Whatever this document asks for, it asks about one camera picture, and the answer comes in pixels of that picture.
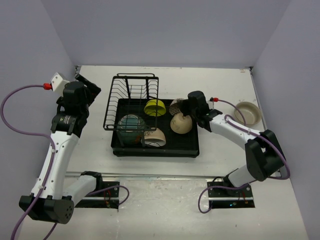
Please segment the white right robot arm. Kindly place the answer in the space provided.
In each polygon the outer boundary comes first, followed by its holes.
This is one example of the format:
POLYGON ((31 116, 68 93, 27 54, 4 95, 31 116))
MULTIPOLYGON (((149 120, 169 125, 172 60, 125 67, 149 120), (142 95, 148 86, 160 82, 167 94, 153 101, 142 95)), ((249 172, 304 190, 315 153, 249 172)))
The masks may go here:
POLYGON ((290 177, 289 166, 274 132, 257 131, 236 122, 232 116, 209 104, 202 91, 190 92, 187 99, 179 103, 179 108, 199 127, 225 137, 245 151, 246 164, 224 177, 223 191, 227 196, 235 196, 250 183, 272 178, 283 167, 286 175, 275 179, 286 180, 290 177))

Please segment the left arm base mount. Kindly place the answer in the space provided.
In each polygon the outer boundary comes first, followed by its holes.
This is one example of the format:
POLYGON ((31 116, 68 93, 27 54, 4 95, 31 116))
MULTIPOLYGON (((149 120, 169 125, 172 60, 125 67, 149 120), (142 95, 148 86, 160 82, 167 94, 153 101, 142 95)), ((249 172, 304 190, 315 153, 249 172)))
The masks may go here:
POLYGON ((103 181, 99 189, 113 187, 107 191, 84 197, 75 207, 92 209, 119 209, 119 181, 103 181))

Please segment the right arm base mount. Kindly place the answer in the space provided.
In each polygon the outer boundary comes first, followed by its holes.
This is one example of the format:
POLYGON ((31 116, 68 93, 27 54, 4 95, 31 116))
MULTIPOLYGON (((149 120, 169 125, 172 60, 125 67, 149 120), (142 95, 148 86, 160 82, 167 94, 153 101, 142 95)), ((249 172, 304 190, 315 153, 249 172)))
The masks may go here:
POLYGON ((211 209, 255 208, 254 196, 250 185, 238 190, 213 188, 213 186, 230 187, 221 177, 207 181, 209 187, 208 202, 211 209))

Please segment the large beige ceramic bowl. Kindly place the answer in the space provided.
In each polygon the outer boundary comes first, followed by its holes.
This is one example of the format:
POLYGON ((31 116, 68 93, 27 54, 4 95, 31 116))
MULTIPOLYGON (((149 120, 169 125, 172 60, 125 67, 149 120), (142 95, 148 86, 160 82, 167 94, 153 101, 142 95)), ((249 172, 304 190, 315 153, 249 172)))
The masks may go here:
POLYGON ((262 113, 255 104, 243 101, 235 106, 234 117, 243 125, 254 126, 262 120, 262 113))

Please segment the brown patterned bowl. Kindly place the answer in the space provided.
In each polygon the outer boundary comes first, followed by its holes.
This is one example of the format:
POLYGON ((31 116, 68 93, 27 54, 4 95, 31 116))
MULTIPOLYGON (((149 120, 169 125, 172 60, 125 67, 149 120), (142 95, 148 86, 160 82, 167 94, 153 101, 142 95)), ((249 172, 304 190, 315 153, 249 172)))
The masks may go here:
POLYGON ((184 100, 183 98, 176 98, 171 102, 169 106, 169 113, 172 116, 181 112, 180 105, 183 100, 184 100))

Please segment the yellow green bowl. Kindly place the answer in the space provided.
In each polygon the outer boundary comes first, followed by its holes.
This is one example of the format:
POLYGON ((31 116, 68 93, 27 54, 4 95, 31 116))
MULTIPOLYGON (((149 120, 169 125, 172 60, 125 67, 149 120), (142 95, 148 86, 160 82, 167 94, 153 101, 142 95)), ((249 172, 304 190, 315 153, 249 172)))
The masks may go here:
POLYGON ((149 100, 144 109, 144 113, 151 117, 161 117, 166 114, 166 106, 163 101, 159 99, 151 99, 149 100))

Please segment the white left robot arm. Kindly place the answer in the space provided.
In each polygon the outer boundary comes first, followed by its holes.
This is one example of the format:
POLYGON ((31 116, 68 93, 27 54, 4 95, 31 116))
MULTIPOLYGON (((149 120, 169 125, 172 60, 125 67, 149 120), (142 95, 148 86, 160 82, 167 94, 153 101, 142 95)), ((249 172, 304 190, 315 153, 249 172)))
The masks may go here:
POLYGON ((71 82, 56 74, 51 86, 61 96, 51 121, 50 146, 36 184, 29 195, 21 196, 19 207, 32 220, 67 224, 85 196, 97 197, 104 190, 102 175, 94 171, 82 172, 75 183, 64 188, 70 158, 87 124, 89 107, 101 88, 80 74, 71 82))

